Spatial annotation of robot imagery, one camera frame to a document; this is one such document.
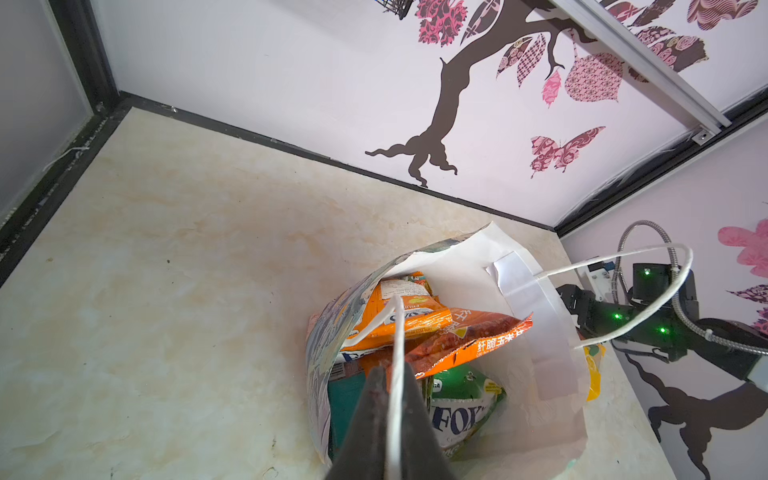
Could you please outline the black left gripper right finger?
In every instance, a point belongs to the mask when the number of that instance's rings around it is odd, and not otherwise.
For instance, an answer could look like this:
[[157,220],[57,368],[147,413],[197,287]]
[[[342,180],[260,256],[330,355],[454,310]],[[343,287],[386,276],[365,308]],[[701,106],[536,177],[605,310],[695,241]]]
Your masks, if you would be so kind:
[[402,479],[455,479],[433,432],[422,389],[408,363],[404,365],[400,452]]

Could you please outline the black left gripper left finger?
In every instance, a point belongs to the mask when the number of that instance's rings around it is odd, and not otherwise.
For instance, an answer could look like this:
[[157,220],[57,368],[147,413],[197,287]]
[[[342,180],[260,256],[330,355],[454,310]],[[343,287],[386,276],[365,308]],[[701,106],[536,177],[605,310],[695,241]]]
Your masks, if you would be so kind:
[[385,478],[388,407],[386,370],[375,367],[366,379],[343,445],[326,479]]

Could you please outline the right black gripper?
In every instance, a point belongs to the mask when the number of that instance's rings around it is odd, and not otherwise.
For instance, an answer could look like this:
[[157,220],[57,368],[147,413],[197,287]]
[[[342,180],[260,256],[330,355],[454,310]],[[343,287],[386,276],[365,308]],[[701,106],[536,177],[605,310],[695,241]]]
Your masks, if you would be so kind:
[[627,309],[601,302],[593,292],[573,284],[557,288],[568,312],[576,317],[576,329],[582,339],[593,339],[614,332],[627,323]]

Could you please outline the yellow corn snack bag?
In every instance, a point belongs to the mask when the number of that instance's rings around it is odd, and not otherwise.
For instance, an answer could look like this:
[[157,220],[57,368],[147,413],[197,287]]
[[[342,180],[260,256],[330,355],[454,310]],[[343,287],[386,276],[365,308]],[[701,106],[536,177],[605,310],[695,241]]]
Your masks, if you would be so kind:
[[603,344],[595,344],[584,347],[583,351],[589,370],[589,392],[587,401],[591,402],[596,400],[601,393],[602,375],[600,365],[606,354],[606,348]]

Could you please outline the teal snack bag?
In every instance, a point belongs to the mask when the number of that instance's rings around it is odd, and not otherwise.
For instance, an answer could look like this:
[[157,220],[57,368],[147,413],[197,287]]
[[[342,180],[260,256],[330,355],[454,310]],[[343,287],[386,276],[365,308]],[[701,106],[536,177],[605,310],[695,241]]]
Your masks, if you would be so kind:
[[364,373],[357,373],[329,382],[328,398],[331,410],[329,458],[331,460],[334,460],[341,451],[365,382]]

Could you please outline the light green snack bag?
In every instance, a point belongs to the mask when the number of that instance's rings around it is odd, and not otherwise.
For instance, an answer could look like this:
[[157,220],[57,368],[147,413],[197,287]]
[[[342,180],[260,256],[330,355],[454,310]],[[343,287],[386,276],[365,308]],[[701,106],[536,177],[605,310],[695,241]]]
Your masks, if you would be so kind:
[[506,398],[501,384],[469,364],[434,375],[429,418],[438,445],[453,457]]

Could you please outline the patterned paper bag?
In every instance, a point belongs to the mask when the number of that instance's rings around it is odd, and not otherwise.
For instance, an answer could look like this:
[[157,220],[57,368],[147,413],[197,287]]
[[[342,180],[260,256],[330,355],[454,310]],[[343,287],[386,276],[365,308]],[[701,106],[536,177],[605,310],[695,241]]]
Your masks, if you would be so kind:
[[314,448],[333,476],[552,479],[584,452],[587,351],[647,325],[576,326],[552,272],[498,226],[400,255],[308,330]]

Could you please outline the orange chip snack bag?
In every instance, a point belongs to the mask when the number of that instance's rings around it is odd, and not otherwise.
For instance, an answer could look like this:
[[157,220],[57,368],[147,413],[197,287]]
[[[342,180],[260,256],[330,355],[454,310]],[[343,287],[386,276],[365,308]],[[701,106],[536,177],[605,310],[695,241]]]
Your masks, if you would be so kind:
[[404,359],[417,379],[471,362],[513,341],[533,326],[530,316],[449,308],[452,323],[420,338],[406,340]]

